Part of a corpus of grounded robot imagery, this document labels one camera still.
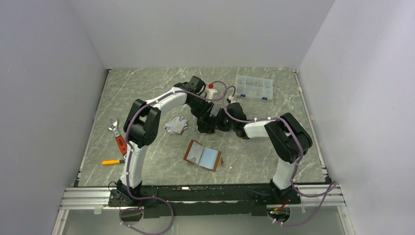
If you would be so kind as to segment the single silver VIP card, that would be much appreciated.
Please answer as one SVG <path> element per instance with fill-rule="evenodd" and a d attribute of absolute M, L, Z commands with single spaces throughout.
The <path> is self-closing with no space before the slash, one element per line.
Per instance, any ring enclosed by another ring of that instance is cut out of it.
<path fill-rule="evenodd" d="M 199 164 L 199 161 L 204 153 L 205 147 L 202 145 L 193 144 L 190 148 L 190 151 L 187 155 L 187 160 L 194 163 Z"/>

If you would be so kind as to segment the brown leather card holder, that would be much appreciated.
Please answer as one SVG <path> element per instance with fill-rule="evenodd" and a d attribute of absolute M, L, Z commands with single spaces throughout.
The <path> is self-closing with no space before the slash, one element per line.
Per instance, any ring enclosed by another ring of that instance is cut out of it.
<path fill-rule="evenodd" d="M 222 152 L 220 150 L 216 150 L 216 149 L 212 149 L 212 148 L 204 146 L 205 150 L 204 150 L 204 153 L 203 153 L 203 155 L 202 155 L 202 157 L 199 161 L 199 164 L 194 164 L 194 163 L 192 163 L 192 162 L 190 162 L 186 159 L 187 155 L 190 151 L 190 148 L 193 144 L 202 145 L 202 144 L 198 143 L 195 140 L 191 140 L 189 145 L 188 145 L 188 148 L 185 152 L 184 161 L 186 161 L 186 162 L 188 162 L 192 165 L 198 166 L 200 168 L 206 169 L 208 171 L 215 172 L 216 169 L 217 169 L 217 166 L 219 165 L 219 161 L 221 160 L 221 153 Z"/>

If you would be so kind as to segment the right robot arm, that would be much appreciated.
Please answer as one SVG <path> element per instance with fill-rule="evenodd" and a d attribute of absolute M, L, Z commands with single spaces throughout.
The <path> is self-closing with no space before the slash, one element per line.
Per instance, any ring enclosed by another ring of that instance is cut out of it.
<path fill-rule="evenodd" d="M 214 128 L 224 132 L 232 130 L 242 139 L 268 138 L 277 156 L 277 169 L 270 180 L 270 198 L 282 203 L 294 190 L 295 171 L 300 159 L 313 146 L 307 131 L 291 113 L 284 113 L 276 120 L 248 120 L 239 103 L 228 105 L 230 111 L 219 109 Z"/>

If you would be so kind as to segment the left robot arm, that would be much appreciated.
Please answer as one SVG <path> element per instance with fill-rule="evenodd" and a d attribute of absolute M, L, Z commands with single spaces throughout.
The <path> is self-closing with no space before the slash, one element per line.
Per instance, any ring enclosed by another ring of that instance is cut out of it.
<path fill-rule="evenodd" d="M 149 145 L 158 135 L 163 114 L 187 105 L 197 119 L 200 133 L 215 132 L 214 117 L 211 114 L 214 104 L 210 98 L 202 96 L 206 87 L 202 79 L 193 76 L 190 81 L 177 83 L 168 92 L 153 99 L 137 99 L 133 102 L 124 125 L 124 139 L 128 146 L 126 165 L 116 184 L 121 199 L 127 205 L 133 206 L 140 201 L 145 155 Z"/>

